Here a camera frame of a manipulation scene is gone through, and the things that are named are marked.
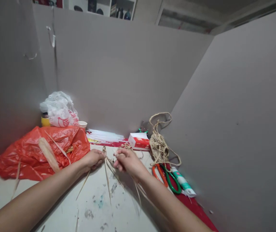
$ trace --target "red and white box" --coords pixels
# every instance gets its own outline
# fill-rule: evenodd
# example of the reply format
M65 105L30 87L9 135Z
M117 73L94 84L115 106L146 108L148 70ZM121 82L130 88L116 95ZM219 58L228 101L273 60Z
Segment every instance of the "red and white box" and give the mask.
M131 133L128 142L134 150L150 150L147 133Z

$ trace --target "red plastic bag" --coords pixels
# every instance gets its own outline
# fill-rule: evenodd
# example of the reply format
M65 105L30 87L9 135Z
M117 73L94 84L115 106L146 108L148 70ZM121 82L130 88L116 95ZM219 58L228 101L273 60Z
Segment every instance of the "red plastic bag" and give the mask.
M50 144L60 169L69 165L68 159L45 131L65 152L70 146L73 146L74 150L67 153L71 163L81 159L90 151L90 143L83 128L77 126L35 127L21 139L11 144L0 155L0 176L2 178L16 178L20 159L19 179L41 181L54 174L54 171L38 146L38 140L41 137L45 138Z

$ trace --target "white cup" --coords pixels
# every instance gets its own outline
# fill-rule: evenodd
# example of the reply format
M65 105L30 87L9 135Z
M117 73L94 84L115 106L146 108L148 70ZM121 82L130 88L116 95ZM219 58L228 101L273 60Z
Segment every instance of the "white cup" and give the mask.
M87 128L87 123L86 123L86 122L84 122L84 121L79 121L78 123L79 123L79 126L80 126L81 128L84 128L84 129Z

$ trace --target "toothpaste tube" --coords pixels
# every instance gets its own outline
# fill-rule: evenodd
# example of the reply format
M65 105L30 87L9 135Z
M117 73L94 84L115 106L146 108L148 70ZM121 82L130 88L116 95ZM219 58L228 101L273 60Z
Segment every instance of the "toothpaste tube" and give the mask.
M194 192L192 187L188 184L188 182L185 180L185 178L181 175L181 173L179 173L179 171L175 167L172 167L171 170L172 170L172 174L178 180L179 184L183 189L182 193L188 197L195 197L196 193Z

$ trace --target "forearm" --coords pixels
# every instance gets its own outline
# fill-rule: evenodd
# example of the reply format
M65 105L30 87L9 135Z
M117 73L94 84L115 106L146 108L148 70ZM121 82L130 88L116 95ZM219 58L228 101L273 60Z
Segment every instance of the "forearm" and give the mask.
M85 171L77 161L14 198L0 209L0 232L30 231Z
M155 177L144 176L140 183L149 199L171 223L174 231L211 231Z

